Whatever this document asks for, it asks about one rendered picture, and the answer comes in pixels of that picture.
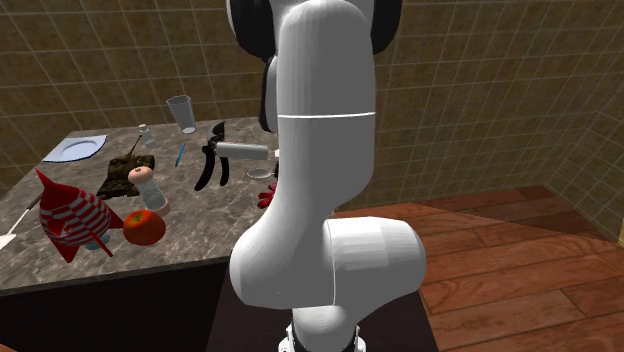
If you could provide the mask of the red white striped toy rocket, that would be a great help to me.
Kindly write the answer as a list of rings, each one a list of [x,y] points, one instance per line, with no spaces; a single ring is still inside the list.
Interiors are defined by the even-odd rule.
[[[71,263],[79,247],[92,242],[112,257],[102,236],[109,229],[122,228],[123,220],[93,193],[53,182],[38,169],[36,173],[44,186],[39,220],[64,260]]]

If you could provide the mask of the dark robot stand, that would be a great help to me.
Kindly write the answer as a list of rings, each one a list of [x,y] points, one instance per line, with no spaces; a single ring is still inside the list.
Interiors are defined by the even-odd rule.
[[[216,265],[223,278],[206,352],[278,352],[291,313],[243,304],[233,291],[228,264]],[[366,352],[439,352],[418,292],[377,309],[360,323]]]

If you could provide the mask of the clear glass cup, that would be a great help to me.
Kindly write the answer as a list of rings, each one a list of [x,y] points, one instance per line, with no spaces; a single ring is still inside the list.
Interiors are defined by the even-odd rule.
[[[174,96],[166,103],[183,134],[192,134],[196,131],[191,98],[187,95]]]

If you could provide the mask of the small clear bottle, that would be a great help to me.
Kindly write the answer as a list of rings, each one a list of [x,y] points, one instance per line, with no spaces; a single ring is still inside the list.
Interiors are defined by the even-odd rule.
[[[155,148],[158,146],[156,139],[154,138],[150,128],[146,124],[139,125],[139,132],[141,140],[147,148]]]

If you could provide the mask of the grey cylinder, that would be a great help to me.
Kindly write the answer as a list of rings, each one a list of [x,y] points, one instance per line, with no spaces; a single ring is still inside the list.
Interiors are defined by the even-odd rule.
[[[215,153],[223,158],[267,160],[269,149],[266,145],[217,142]]]

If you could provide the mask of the small pale blue object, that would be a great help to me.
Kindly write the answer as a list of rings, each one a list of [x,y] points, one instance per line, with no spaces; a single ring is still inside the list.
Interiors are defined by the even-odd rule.
[[[100,240],[103,244],[107,244],[110,240],[110,236],[107,233],[104,233],[100,236]],[[97,250],[100,248],[100,245],[97,241],[92,241],[84,245],[87,250]]]

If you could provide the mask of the red apple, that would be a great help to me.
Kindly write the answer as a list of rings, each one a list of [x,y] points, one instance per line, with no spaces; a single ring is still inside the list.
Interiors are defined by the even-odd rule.
[[[137,210],[126,217],[122,232],[129,243],[150,246],[164,237],[166,224],[155,212]]]

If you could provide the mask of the black pruning shears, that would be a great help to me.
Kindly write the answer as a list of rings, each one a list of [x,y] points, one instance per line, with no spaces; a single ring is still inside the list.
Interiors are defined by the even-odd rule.
[[[201,147],[202,152],[205,155],[205,164],[203,171],[200,175],[199,180],[197,181],[194,190],[201,191],[210,181],[214,166],[215,160],[217,157],[216,147],[219,142],[223,142],[225,140],[225,122],[221,121],[216,123],[208,133],[207,143]],[[229,181],[230,175],[230,167],[229,160],[227,157],[220,156],[219,157],[221,163],[221,177],[219,184],[221,186],[225,186]]]

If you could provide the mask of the pale blue square plate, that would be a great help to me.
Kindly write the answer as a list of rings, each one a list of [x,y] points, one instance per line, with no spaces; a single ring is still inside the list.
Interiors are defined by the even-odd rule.
[[[43,162],[64,163],[88,159],[104,146],[106,140],[106,135],[67,137],[47,154]]]

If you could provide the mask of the camouflage toy tank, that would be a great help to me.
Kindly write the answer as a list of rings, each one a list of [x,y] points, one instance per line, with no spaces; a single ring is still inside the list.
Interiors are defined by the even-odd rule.
[[[132,149],[125,155],[112,159],[108,164],[107,177],[99,188],[96,195],[107,200],[115,197],[134,197],[139,195],[138,188],[128,180],[131,170],[146,166],[155,168],[155,157],[153,155],[135,155],[136,148],[141,137],[138,137]]]

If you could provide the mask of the clear pepper mill peach top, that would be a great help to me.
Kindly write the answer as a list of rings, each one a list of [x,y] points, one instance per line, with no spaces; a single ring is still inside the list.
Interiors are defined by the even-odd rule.
[[[128,181],[139,191],[145,209],[166,216],[171,211],[169,201],[164,197],[161,189],[153,179],[153,170],[147,166],[133,168],[128,173]]]

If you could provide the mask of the red lobed object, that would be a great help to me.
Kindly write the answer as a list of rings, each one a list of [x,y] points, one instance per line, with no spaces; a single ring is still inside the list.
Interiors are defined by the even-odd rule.
[[[260,192],[258,194],[258,203],[257,203],[258,208],[265,209],[270,205],[275,195],[276,187],[277,187],[277,184],[272,183],[268,186],[267,191]]]

